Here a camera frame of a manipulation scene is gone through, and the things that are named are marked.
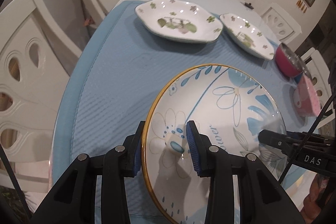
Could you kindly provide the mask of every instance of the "flower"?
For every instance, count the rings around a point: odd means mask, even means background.
[[[180,178],[186,178],[192,170],[192,162],[188,142],[185,136],[185,114],[175,112],[169,108],[165,117],[161,113],[155,113],[151,125],[154,137],[149,150],[152,154],[161,153],[160,163],[165,168],[175,164],[176,172]]]
[[[173,95],[176,91],[177,91],[176,83],[173,83],[173,84],[169,87],[169,95]]]
[[[209,22],[209,23],[214,22],[214,21],[215,21],[215,17],[213,17],[213,16],[209,16],[207,18],[207,22]]]
[[[255,118],[247,118],[247,125],[252,136],[256,136],[257,140],[259,132],[263,129],[268,129],[283,134],[285,131],[285,125],[282,117],[279,111],[274,109],[267,95],[257,95],[255,99],[268,110],[268,113],[256,106],[248,107],[249,110],[257,113],[262,118],[262,121]]]
[[[219,96],[217,106],[220,109],[230,109],[233,111],[234,124],[238,127],[241,115],[241,99],[239,89],[248,88],[255,85],[255,81],[240,71],[230,68],[228,76],[235,87],[221,86],[215,88],[212,94]]]

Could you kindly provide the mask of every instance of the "blue floral plate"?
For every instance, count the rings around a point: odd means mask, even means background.
[[[285,133],[269,93],[240,70],[219,64],[190,68],[173,78],[155,99],[142,137],[142,170],[147,189],[172,223],[204,223],[209,178],[193,169],[185,125],[194,120],[214,145],[235,155],[255,153],[280,177],[286,156],[258,142],[269,129]],[[235,186],[239,223],[238,187]]]

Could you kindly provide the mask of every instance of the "leaf pattern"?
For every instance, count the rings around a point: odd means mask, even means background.
[[[235,134],[236,140],[240,143],[240,145],[245,149],[249,150],[249,144],[243,134],[238,132],[235,128],[233,128],[233,133]]]
[[[268,150],[260,150],[260,156],[263,157],[263,159],[266,161],[275,161],[281,159],[277,154]]]
[[[243,157],[245,157],[247,154],[255,154],[253,151],[248,151],[248,150],[246,150],[246,151],[240,151],[240,153],[241,153],[241,155]]]
[[[184,86],[188,80],[190,79],[190,77],[187,77],[186,79],[184,79],[182,82],[181,82],[181,86]]]
[[[212,66],[208,67],[207,70],[205,71],[205,74],[207,75],[209,72],[211,72]]]
[[[207,19],[207,22],[211,23],[215,21],[215,17],[214,16],[209,16]]]
[[[222,68],[222,66],[217,66],[217,67],[215,68],[215,73],[218,73],[218,72],[221,70],[221,68]]]
[[[278,178],[281,176],[283,170],[285,169],[286,166],[286,158],[282,158],[279,163],[278,163],[278,167],[277,167],[277,176]]]
[[[198,73],[196,73],[196,76],[195,76],[195,79],[197,80],[198,79],[198,77],[200,76],[200,74],[201,74],[201,71],[202,70],[200,70]]]
[[[159,18],[157,23],[163,28],[167,24],[167,21],[164,18]]]
[[[277,161],[271,161],[269,164],[269,170],[271,171],[271,173],[274,171],[275,167],[277,166]]]

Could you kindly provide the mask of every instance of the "dining table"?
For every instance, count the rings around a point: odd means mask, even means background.
[[[314,118],[302,118],[295,111],[295,82],[279,71],[274,60],[250,55],[224,31],[216,42],[204,44],[172,42],[156,36],[144,27],[134,11],[145,1],[149,0],[120,0],[79,58],[55,124],[53,183],[79,154],[102,155],[121,145],[146,119],[162,88],[177,74],[200,64],[223,64],[244,71],[274,99],[286,130],[302,132],[310,128]],[[196,3],[216,17],[225,13],[240,15],[260,29],[274,48],[280,44],[260,15],[241,0],[183,1]],[[290,189],[305,172],[292,166],[282,184],[284,189]],[[96,223],[101,222],[100,186],[101,177],[97,180]],[[141,171],[135,178],[126,178],[125,187],[132,223],[169,223],[151,200]]]

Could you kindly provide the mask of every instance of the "ceramic plate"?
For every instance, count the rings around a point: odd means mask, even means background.
[[[224,14],[219,17],[233,40],[250,54],[272,60],[275,50],[262,32],[245,18],[235,14]]]
[[[151,0],[135,13],[152,33],[169,40],[211,43],[222,32],[219,19],[197,4],[181,0]]]
[[[195,121],[212,144],[235,155],[255,153],[276,178],[280,177],[286,156],[258,142],[262,129],[285,132],[282,116],[268,92],[234,68],[218,64],[190,68],[173,78],[157,96],[142,136],[147,189],[172,223],[201,224],[206,214],[210,179],[199,178],[193,169],[185,135],[189,120]]]

